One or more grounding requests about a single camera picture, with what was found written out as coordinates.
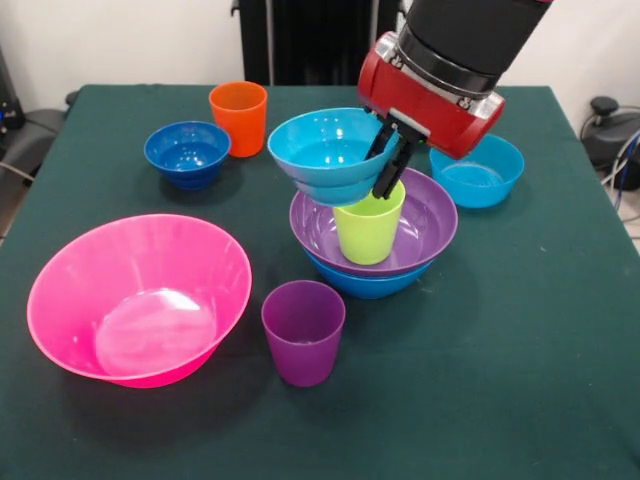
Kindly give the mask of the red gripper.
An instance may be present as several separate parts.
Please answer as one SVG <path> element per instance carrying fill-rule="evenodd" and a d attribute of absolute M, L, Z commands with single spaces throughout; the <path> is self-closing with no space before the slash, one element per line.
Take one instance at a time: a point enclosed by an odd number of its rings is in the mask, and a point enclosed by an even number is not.
<path fill-rule="evenodd" d="M 380 157 L 388 161 L 397 146 L 373 187 L 376 199 L 390 198 L 416 143 L 423 141 L 459 160 L 492 129 L 505 106 L 504 98 L 495 91 L 474 99 L 422 78 L 394 32 L 384 33 L 366 55 L 357 91 L 365 110 L 382 122 L 365 160 Z"/>

